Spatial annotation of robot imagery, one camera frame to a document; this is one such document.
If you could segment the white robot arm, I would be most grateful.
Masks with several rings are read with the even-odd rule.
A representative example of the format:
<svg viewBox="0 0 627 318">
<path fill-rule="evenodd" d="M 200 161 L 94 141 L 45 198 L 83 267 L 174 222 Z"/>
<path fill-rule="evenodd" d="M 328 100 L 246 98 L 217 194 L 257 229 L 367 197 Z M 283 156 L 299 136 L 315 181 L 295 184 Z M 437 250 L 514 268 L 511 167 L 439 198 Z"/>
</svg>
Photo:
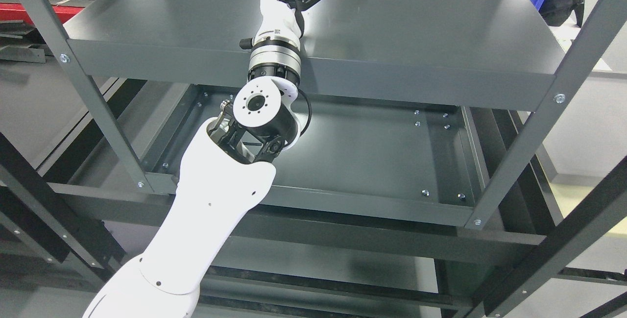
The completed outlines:
<svg viewBox="0 0 627 318">
<path fill-rule="evenodd" d="M 264 33 L 240 46 L 252 50 L 247 84 L 195 133 L 166 219 L 96 294 L 86 318 L 190 318 L 211 263 L 268 194 L 273 160 L 305 132 L 291 110 L 300 93 L 300 43 Z"/>
</svg>

